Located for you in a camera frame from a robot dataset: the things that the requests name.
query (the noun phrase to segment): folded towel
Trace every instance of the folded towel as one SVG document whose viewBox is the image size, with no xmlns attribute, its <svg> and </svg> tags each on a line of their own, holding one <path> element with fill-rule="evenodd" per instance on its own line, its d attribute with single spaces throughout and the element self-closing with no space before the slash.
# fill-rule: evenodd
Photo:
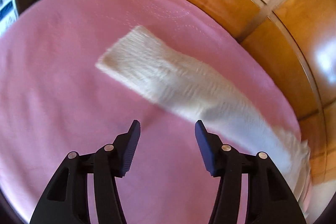
<svg viewBox="0 0 336 224">
<path fill-rule="evenodd" d="M 266 152 L 302 207 L 310 183 L 310 150 L 291 132 L 272 128 L 250 100 L 209 65 L 135 27 L 96 67 L 165 110 L 232 140 L 252 155 Z"/>
</svg>

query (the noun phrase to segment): black object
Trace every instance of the black object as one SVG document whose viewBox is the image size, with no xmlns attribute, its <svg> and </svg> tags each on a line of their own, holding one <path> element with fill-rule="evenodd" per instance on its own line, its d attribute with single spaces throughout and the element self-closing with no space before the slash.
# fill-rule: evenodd
<svg viewBox="0 0 336 224">
<path fill-rule="evenodd" d="M 56 170 L 39 202 L 30 224 L 89 224 L 87 174 L 93 173 L 99 224 L 126 224 L 115 177 L 129 171 L 140 137 L 140 123 L 97 152 L 80 156 L 70 152 Z"/>
<path fill-rule="evenodd" d="M 221 177 L 209 224 L 236 224 L 242 174 L 249 175 L 246 224 L 306 223 L 292 191 L 266 153 L 239 153 L 208 133 L 201 120 L 195 125 L 195 135 L 207 171 Z"/>
</svg>

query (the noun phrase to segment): white cloth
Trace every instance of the white cloth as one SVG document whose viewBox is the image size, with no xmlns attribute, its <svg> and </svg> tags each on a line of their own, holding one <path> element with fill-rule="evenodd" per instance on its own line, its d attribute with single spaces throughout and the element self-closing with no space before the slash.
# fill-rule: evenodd
<svg viewBox="0 0 336 224">
<path fill-rule="evenodd" d="M 147 100 L 246 148 L 266 152 L 300 205 L 310 182 L 310 150 L 293 134 L 272 128 L 230 81 L 209 65 L 169 48 L 143 26 L 135 27 L 96 67 Z"/>
</svg>

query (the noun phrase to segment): pink fabric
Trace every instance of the pink fabric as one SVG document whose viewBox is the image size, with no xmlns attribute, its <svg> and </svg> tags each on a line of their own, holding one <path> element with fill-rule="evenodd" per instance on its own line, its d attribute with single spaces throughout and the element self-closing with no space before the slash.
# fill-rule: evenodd
<svg viewBox="0 0 336 224">
<path fill-rule="evenodd" d="M 68 152 L 95 152 L 138 119 L 142 135 L 131 170 L 117 180 L 128 223 L 208 222 L 219 180 L 205 170 L 194 125 L 95 68 L 136 25 L 214 67 L 271 125 L 300 138 L 294 112 L 271 78 L 187 1 L 41 0 L 0 38 L 0 186 L 25 220 Z M 246 189 L 245 178 L 239 223 Z"/>
</svg>

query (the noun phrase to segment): metal pin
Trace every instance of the metal pin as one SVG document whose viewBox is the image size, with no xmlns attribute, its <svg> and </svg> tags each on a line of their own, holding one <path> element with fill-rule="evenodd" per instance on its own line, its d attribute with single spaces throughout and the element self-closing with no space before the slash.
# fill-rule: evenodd
<svg viewBox="0 0 336 224">
<path fill-rule="evenodd" d="M 105 151 L 112 151 L 114 149 L 114 146 L 112 144 L 107 144 L 104 147 Z"/>
<path fill-rule="evenodd" d="M 76 152 L 70 152 L 69 154 L 68 154 L 68 158 L 69 159 L 74 159 L 74 158 L 76 158 L 77 157 L 77 153 Z"/>
<path fill-rule="evenodd" d="M 231 150 L 231 146 L 229 146 L 228 144 L 223 144 L 222 145 L 222 150 L 224 150 L 224 151 L 230 151 Z"/>
<path fill-rule="evenodd" d="M 262 159 L 266 159 L 267 158 L 267 154 L 264 153 L 264 152 L 260 152 L 259 153 L 259 157 L 262 158 Z"/>
</svg>

